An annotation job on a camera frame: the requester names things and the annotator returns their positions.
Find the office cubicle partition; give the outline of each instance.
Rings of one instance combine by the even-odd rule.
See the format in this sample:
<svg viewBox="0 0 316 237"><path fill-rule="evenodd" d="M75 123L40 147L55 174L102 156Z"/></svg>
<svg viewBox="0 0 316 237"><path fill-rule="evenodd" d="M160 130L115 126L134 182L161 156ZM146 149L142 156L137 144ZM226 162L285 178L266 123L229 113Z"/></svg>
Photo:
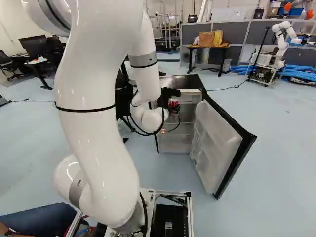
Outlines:
<svg viewBox="0 0 316 237"><path fill-rule="evenodd" d="M223 30L224 41L230 42L232 47L228 49L226 58L231 59L231 65L240 65L247 63L250 54L254 51L255 46L261 44L265 28L278 24L283 20L248 20L236 22L196 22L182 24L181 26L181 66L189 65L189 50L186 48L194 42L194 38L199 35L200 31ZM292 23L296 32L301 31L305 24L305 33L312 35L310 41L316 42L316 20L288 20ZM264 45L277 45L277 40L273 42L273 33L270 30L267 34ZM284 56L286 63L315 66L316 65L316 47L313 46L290 46ZM217 50L196 50L195 62L197 68L212 68L220 64L221 57Z"/></svg>

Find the white wall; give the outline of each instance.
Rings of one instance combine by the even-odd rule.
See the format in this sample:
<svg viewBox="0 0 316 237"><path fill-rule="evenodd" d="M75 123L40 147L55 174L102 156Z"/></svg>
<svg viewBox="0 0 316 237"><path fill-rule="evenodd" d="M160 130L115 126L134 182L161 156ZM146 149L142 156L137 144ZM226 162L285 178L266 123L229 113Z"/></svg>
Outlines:
<svg viewBox="0 0 316 237"><path fill-rule="evenodd" d="M154 13L160 12L159 3L160 0L144 0L147 3L147 8L149 11L149 15L154 15ZM166 5L166 13L175 13L175 1L177 1L177 14L181 14L182 2L183 2L183 14L184 14L184 23L188 20L188 15L193 13L193 3L194 0L163 0ZM199 14L199 10L201 8L202 0L195 1L195 14ZM251 9L251 17L253 16L254 9L259 5L259 7L263 7L265 10L267 9L267 5L269 0L214 0L212 6L212 12L216 14L216 11L220 10L222 12L223 8L227 10L227 8L245 8Z"/></svg>
<svg viewBox="0 0 316 237"><path fill-rule="evenodd" d="M23 52L19 38L51 35L28 17L21 0L0 0L0 21L3 23L0 25L0 50L8 55Z"/></svg>

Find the gray partition wall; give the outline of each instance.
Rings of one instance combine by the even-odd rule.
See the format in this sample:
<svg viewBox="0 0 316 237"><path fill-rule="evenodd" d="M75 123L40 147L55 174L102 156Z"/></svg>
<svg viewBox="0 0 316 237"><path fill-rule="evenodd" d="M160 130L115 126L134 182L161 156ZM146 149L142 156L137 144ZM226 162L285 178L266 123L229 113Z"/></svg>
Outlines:
<svg viewBox="0 0 316 237"><path fill-rule="evenodd" d="M186 48L192 44L194 38L198 36L200 31L223 30L224 42L230 42L231 48L227 50L226 58L232 60L231 65L244 64L241 61L241 54L246 46L253 47L261 44L265 28L271 28L272 25L280 23L282 20L250 20L237 22L207 22L207 23L187 23L181 26L181 67L187 67L189 63L189 50ZM310 41L316 42L316 20L291 20L292 25L308 23L312 24ZM277 45L277 40L273 43L271 29L269 29L264 45ZM287 64L297 64L306 66L316 66L316 47L290 46L284 56ZM196 50L195 54L196 67L214 67L221 62L221 55L216 50Z"/></svg>
<svg viewBox="0 0 316 237"><path fill-rule="evenodd" d="M223 37L225 42L231 44L243 44L248 28L248 22L227 22L214 23L213 30L223 30Z"/></svg>
<svg viewBox="0 0 316 237"><path fill-rule="evenodd" d="M194 38L197 37L200 31L211 31L212 24L204 23L204 24L195 24L192 23L190 25L184 25L182 27L182 41L181 44L192 44L194 42Z"/></svg>
<svg viewBox="0 0 316 237"><path fill-rule="evenodd" d="M281 23L280 21L253 21L250 24L249 32L248 32L248 37L246 44L254 44L254 45L261 45L263 36L265 34L265 28L279 24ZM266 40L264 45L273 45L272 44L272 38L274 34L271 31L271 29L268 31Z"/></svg>

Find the fridge door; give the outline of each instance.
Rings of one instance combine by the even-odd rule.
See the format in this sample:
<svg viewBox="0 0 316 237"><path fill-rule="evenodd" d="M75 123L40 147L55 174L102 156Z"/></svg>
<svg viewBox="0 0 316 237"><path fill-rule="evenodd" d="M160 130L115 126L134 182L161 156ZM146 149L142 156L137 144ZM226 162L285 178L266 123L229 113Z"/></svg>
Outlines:
<svg viewBox="0 0 316 237"><path fill-rule="evenodd" d="M195 114L190 158L206 191L220 199L257 137L241 127L206 92Z"/></svg>

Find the jeans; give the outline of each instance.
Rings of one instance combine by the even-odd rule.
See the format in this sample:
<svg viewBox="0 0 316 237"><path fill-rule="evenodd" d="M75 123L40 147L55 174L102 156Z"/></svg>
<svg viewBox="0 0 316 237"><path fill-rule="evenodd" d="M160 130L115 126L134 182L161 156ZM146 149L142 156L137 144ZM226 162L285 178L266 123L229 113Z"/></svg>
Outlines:
<svg viewBox="0 0 316 237"><path fill-rule="evenodd" d="M0 222L21 235L63 237L76 213L71 206L59 203L0 216Z"/></svg>

